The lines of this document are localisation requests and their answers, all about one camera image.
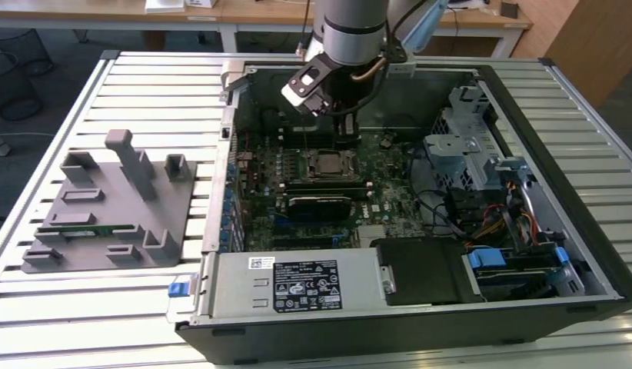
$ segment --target wooden desk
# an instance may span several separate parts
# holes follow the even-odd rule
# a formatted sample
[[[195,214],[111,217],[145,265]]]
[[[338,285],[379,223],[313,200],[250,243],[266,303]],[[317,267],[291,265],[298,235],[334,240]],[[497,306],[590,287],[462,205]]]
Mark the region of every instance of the wooden desk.
[[[279,0],[221,0],[215,8],[145,13],[145,0],[0,0],[0,27],[217,31],[226,52],[238,52],[237,32],[301,32],[306,6]],[[438,36],[499,38],[494,57],[510,57],[533,23],[482,11],[446,14]]]
[[[282,0],[221,0],[222,21],[230,25],[231,32],[299,32],[306,14],[306,6]],[[495,1],[493,8],[499,7]],[[499,38],[493,53],[495,58],[509,58],[519,42],[523,31],[533,27],[529,17],[521,13],[519,19],[495,16],[481,10],[458,11],[443,16],[437,36]]]

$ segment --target motherboard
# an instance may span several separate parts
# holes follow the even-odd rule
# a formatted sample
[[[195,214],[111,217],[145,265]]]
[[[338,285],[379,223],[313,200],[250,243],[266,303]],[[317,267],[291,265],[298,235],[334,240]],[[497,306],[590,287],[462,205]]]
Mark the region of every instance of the motherboard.
[[[414,143],[367,131],[342,150],[331,138],[279,133],[239,134],[246,251],[361,248],[430,233],[407,182]]]

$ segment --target gray 3d-printed holder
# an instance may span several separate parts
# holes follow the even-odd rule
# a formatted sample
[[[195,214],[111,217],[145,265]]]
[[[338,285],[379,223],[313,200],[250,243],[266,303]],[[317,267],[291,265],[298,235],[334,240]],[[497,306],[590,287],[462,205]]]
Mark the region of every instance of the gray 3d-printed holder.
[[[69,179],[25,254],[25,273],[178,265],[198,165],[185,155],[150,162],[131,138],[123,129],[107,134],[121,163],[69,154]]]

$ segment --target copper pipe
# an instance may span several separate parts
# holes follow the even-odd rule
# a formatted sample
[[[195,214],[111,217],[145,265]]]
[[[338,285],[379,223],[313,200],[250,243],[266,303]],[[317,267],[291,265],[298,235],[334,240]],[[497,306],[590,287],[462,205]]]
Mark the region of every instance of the copper pipe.
[[[374,75],[377,75],[378,71],[381,70],[382,67],[386,66],[386,64],[387,64],[387,58],[382,57],[378,63],[363,74],[350,75],[351,79],[357,82],[367,81]]]

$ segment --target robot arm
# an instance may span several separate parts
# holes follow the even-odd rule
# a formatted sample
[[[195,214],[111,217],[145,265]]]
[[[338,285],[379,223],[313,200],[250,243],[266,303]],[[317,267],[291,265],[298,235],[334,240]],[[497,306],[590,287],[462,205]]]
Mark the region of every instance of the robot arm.
[[[322,43],[323,53],[310,55],[283,95],[299,111],[333,116],[335,126],[349,125],[343,135],[357,133],[355,113],[375,98],[397,51],[406,56],[395,32],[427,2],[434,6],[405,37],[411,50],[426,47],[449,0],[317,0],[314,41]]]

